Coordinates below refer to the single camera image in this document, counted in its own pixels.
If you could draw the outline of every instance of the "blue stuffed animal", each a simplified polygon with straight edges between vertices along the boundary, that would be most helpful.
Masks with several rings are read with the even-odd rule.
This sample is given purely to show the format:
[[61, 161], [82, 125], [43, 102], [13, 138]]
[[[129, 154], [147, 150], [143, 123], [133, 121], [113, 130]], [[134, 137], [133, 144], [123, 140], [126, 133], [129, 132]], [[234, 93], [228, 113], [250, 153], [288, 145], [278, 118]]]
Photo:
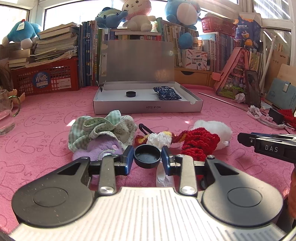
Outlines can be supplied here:
[[128, 15], [127, 11], [105, 7], [95, 18], [100, 28], [117, 28], [122, 20]]
[[33, 44], [39, 39], [38, 33], [41, 31], [41, 27], [35, 23], [29, 23], [24, 19], [17, 22], [11, 29], [9, 34], [2, 40], [2, 45], [8, 47], [8, 44], [13, 41], [20, 43], [22, 49], [32, 48]]
[[[195, 24], [199, 20], [200, 6], [195, 0], [168, 0], [165, 6], [165, 15], [169, 22], [196, 30]], [[179, 37], [181, 49], [188, 49], [193, 44], [190, 33], [184, 33]]]

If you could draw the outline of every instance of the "glass mug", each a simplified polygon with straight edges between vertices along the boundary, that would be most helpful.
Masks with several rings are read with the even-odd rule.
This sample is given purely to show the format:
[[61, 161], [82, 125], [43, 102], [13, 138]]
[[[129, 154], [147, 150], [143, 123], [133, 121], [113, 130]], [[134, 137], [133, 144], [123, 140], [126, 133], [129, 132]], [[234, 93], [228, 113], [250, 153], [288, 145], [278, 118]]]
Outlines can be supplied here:
[[[18, 110], [12, 114], [12, 107], [10, 105], [11, 98], [16, 98], [18, 101]], [[15, 127], [13, 117], [20, 112], [20, 100], [17, 96], [12, 95], [8, 97], [7, 90], [0, 91], [0, 136], [5, 135]]]

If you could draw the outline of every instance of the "bookshelf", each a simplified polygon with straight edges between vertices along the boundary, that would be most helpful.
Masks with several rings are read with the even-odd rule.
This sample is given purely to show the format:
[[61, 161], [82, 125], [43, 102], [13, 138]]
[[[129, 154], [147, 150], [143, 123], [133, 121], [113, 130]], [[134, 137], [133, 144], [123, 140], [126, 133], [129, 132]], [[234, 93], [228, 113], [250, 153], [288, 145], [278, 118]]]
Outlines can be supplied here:
[[175, 81], [179, 84], [214, 86], [211, 71], [175, 67]]

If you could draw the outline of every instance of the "open white box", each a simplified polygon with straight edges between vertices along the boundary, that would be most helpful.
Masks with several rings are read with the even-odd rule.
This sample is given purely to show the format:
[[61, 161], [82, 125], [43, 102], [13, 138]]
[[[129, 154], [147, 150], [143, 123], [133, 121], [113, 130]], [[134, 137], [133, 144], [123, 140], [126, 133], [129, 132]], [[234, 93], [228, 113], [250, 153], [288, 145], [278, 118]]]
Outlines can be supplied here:
[[[203, 101], [174, 82], [171, 42], [153, 40], [103, 41], [99, 66], [100, 89], [94, 97], [95, 114], [200, 112]], [[156, 86], [173, 88], [180, 100], [160, 100]], [[135, 97], [127, 97], [135, 91]]]
[[[160, 100], [153, 90], [156, 86], [168, 86], [182, 97], [180, 100]], [[135, 97], [127, 97], [127, 91], [135, 91]], [[95, 114], [108, 114], [112, 110], [121, 113], [200, 112], [203, 101], [177, 82], [146, 83], [142, 81], [106, 82], [94, 97]]]

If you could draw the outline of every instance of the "black small box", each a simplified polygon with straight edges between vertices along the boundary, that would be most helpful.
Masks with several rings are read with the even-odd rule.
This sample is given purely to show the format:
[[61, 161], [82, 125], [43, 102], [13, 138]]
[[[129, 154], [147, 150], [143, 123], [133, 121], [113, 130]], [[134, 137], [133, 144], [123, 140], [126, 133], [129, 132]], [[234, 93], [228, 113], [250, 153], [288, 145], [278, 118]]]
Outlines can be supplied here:
[[281, 125], [284, 122], [284, 116], [279, 113], [276, 109], [270, 108], [268, 115], [273, 118], [273, 121], [278, 125]]

